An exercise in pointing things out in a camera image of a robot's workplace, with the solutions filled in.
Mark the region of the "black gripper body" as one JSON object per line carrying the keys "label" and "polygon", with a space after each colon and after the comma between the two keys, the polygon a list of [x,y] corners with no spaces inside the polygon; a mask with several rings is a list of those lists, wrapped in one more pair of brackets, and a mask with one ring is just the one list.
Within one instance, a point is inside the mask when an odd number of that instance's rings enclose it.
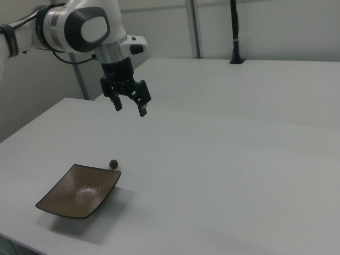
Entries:
{"label": "black gripper body", "polygon": [[130,96],[133,93],[134,70],[131,58],[127,57],[116,63],[101,64],[104,76],[100,79],[104,96],[118,93]]}

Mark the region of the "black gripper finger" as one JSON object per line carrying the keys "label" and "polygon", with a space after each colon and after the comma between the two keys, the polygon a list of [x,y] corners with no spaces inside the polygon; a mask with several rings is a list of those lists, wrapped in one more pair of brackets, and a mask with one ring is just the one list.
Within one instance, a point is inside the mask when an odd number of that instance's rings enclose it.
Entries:
{"label": "black gripper finger", "polygon": [[105,76],[100,79],[100,84],[104,96],[111,100],[117,112],[120,111],[122,109],[122,103],[119,98],[120,94],[116,87],[116,84],[108,80]]}
{"label": "black gripper finger", "polygon": [[144,117],[147,114],[147,103],[151,101],[151,95],[144,80],[139,82],[135,81],[132,83],[130,99],[132,99],[137,104],[140,116]]}

